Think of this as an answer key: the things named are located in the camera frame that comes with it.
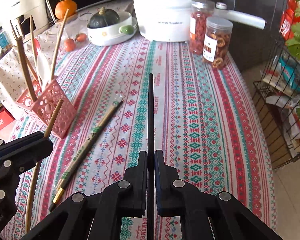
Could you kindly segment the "wooden chopstick of two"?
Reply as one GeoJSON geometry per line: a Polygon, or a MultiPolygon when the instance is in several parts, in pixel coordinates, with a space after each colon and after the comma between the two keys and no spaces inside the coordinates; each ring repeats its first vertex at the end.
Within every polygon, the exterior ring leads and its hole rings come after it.
{"type": "MultiPolygon", "coordinates": [[[[59,114],[59,111],[61,110],[62,104],[64,100],[59,99],[58,103],[55,107],[55,110],[53,111],[53,114],[51,116],[50,122],[46,128],[46,131],[44,133],[44,138],[49,139],[50,134],[52,132],[53,126],[55,124],[55,121],[57,119],[57,116],[59,114]]],[[[26,215],[25,215],[25,233],[28,233],[31,230],[31,217],[32,217],[32,209],[33,209],[33,200],[34,200],[34,194],[36,190],[37,180],[39,176],[39,171],[41,167],[42,161],[38,161],[33,169],[31,182],[30,182],[30,188],[29,188],[29,194],[27,198],[27,204],[26,204],[26,215]]]]}
{"type": "Polygon", "coordinates": [[[54,76],[55,76],[55,67],[56,67],[56,61],[57,61],[59,46],[60,46],[60,43],[61,43],[61,38],[62,38],[62,35],[63,35],[64,26],[65,26],[65,23],[66,23],[67,18],[68,18],[68,13],[69,13],[69,9],[67,9],[66,12],[65,12],[60,30],[59,30],[58,35],[57,35],[57,41],[56,41],[54,54],[53,54],[53,58],[52,58],[52,65],[51,65],[51,72],[50,72],[50,82],[54,79],[54,76]]]}

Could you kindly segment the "red box on floor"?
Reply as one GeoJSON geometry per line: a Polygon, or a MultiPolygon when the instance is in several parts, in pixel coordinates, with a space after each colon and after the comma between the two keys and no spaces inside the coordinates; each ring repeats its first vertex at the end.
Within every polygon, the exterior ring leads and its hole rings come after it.
{"type": "Polygon", "coordinates": [[[7,125],[12,123],[15,118],[11,115],[11,113],[6,108],[0,109],[0,130],[5,128],[7,125]]]}

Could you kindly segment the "small floral side tablecloth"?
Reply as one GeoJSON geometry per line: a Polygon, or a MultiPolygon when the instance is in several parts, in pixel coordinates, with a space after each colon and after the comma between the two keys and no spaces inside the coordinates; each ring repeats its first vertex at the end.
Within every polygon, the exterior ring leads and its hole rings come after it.
{"type": "MultiPolygon", "coordinates": [[[[41,46],[41,51],[51,64],[56,46],[60,25],[55,24],[40,35],[36,36],[41,46]]],[[[18,51],[13,47],[0,59],[0,101],[15,119],[20,119],[23,109],[15,101],[23,90],[27,88],[22,67],[19,63],[18,51]]]]}

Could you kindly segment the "pink perforated plastic basket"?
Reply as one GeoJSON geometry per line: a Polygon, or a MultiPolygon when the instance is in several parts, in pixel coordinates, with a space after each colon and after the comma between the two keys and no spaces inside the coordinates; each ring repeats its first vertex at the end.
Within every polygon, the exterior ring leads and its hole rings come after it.
{"type": "Polygon", "coordinates": [[[63,104],[52,129],[52,134],[54,136],[63,139],[66,136],[77,111],[63,92],[57,79],[53,79],[51,83],[46,86],[44,91],[41,90],[39,83],[36,80],[34,80],[32,84],[37,100],[33,102],[28,89],[25,89],[15,103],[23,108],[24,111],[34,119],[48,125],[58,101],[63,100],[63,104]]]}

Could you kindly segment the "red plastic spoon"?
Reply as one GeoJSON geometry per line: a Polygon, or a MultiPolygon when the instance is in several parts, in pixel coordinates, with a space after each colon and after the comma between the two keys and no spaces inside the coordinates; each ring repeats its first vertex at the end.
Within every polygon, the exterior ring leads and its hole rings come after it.
{"type": "Polygon", "coordinates": [[[36,38],[34,39],[34,48],[37,52],[36,71],[41,80],[41,89],[44,91],[50,81],[50,64],[46,56],[42,53],[40,43],[36,38]]]}

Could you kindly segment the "striped patterned tablecloth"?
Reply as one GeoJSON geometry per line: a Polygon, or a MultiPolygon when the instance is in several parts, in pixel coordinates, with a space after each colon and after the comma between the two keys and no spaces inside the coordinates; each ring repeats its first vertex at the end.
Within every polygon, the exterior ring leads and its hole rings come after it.
{"type": "Polygon", "coordinates": [[[185,43],[140,35],[110,47],[61,52],[56,75],[77,110],[64,139],[52,137],[42,161],[31,226],[49,214],[57,183],[117,96],[123,104],[80,165],[64,196],[87,196],[123,178],[147,149],[148,82],[154,81],[155,149],[200,191],[228,191],[270,228],[276,227],[273,171],[258,114],[231,56],[213,70],[185,43]]]}

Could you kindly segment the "wrapped disposable chopsticks packet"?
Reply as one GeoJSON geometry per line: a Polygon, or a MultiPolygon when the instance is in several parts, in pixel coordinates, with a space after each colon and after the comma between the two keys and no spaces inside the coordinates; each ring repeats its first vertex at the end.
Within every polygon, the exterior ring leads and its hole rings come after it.
{"type": "Polygon", "coordinates": [[[81,145],[77,153],[74,155],[72,161],[70,161],[69,165],[65,169],[64,173],[62,174],[59,182],[56,185],[56,190],[58,191],[60,187],[65,188],[62,184],[70,179],[73,174],[76,172],[78,166],[81,162],[85,159],[85,156],[90,152],[91,148],[93,147],[94,143],[98,140],[98,137],[107,126],[107,123],[111,120],[114,116],[116,111],[120,108],[123,103],[123,99],[121,96],[115,98],[115,100],[110,104],[110,107],[99,121],[97,126],[95,126],[90,134],[88,135],[85,142],[81,145]]]}

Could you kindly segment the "glass jar with wooden lid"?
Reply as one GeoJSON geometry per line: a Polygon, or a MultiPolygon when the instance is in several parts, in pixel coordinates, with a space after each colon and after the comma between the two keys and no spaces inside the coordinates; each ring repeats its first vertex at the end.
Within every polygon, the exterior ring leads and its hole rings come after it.
{"type": "Polygon", "coordinates": [[[90,43],[87,24],[87,16],[83,14],[71,16],[69,20],[66,20],[60,45],[62,52],[76,51],[90,43]]]}

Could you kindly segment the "cream air fryer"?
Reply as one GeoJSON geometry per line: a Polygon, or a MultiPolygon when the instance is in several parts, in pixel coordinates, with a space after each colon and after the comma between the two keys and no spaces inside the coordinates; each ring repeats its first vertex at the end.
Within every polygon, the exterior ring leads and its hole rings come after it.
{"type": "Polygon", "coordinates": [[[30,39],[30,17],[32,17],[34,35],[49,28],[46,0],[0,0],[0,27],[8,35],[22,34],[24,40],[30,39]]]}

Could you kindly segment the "orange tangerine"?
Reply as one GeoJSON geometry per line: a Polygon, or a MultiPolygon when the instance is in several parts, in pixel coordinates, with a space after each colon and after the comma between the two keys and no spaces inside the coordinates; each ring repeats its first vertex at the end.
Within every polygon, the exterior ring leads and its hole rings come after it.
{"type": "Polygon", "coordinates": [[[62,20],[66,11],[68,10],[68,16],[72,16],[76,13],[77,4],[73,0],[57,0],[58,3],[55,6],[55,16],[57,19],[62,20]]]}

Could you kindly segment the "jar of dried hawthorn slices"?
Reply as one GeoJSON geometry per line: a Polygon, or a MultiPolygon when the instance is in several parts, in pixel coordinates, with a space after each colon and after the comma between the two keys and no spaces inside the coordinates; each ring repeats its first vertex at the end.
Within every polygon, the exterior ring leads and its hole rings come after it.
{"type": "Polygon", "coordinates": [[[218,16],[206,20],[203,61],[212,68],[222,69],[228,53],[233,23],[218,16]]]}

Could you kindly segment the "dark green pumpkin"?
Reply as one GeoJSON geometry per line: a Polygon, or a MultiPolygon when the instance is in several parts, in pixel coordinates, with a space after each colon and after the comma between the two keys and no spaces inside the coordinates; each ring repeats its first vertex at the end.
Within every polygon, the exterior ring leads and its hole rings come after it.
{"type": "Polygon", "coordinates": [[[114,25],[120,22],[120,17],[115,10],[106,9],[102,7],[89,20],[88,27],[91,29],[98,29],[114,25]]]}

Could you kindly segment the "silver refrigerator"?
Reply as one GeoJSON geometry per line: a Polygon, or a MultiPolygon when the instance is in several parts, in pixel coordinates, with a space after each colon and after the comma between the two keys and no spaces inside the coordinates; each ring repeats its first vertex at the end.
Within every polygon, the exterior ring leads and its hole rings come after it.
{"type": "Polygon", "coordinates": [[[212,0],[223,2],[230,10],[263,18],[263,30],[234,23],[229,52],[240,71],[267,62],[274,48],[274,38],[279,37],[282,11],[286,0],[212,0]]]}

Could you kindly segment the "jar of red goji berries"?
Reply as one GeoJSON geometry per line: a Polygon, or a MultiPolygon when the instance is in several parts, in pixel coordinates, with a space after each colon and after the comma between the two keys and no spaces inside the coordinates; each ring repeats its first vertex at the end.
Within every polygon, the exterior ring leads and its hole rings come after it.
{"type": "Polygon", "coordinates": [[[206,19],[213,15],[215,2],[192,1],[190,14],[190,51],[202,55],[205,38],[206,19]]]}

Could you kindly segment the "white electric cooking pot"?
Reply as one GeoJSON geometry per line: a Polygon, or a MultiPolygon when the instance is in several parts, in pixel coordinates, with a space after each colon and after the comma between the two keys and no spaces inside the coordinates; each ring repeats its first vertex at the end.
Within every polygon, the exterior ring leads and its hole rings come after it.
{"type": "Polygon", "coordinates": [[[140,34],[150,41],[188,41],[192,1],[133,0],[140,34]]]}

